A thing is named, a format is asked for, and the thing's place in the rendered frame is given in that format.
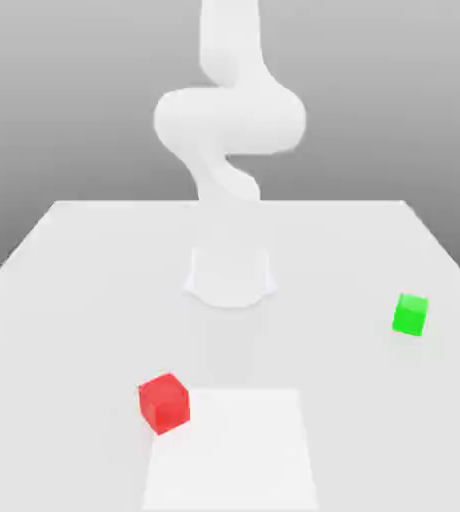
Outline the small red cube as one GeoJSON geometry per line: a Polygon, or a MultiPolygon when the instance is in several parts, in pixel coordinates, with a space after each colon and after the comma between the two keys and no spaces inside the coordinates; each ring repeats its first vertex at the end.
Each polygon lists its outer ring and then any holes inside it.
{"type": "Polygon", "coordinates": [[[139,385],[138,394],[141,414],[157,435],[190,420],[189,392],[172,373],[139,385]]]}

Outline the small green cube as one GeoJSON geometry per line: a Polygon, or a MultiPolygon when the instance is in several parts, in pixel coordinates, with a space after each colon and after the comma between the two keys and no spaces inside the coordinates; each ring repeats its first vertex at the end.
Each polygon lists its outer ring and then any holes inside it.
{"type": "Polygon", "coordinates": [[[392,330],[412,336],[421,336],[428,306],[427,298],[400,293],[393,316],[392,330]]]}

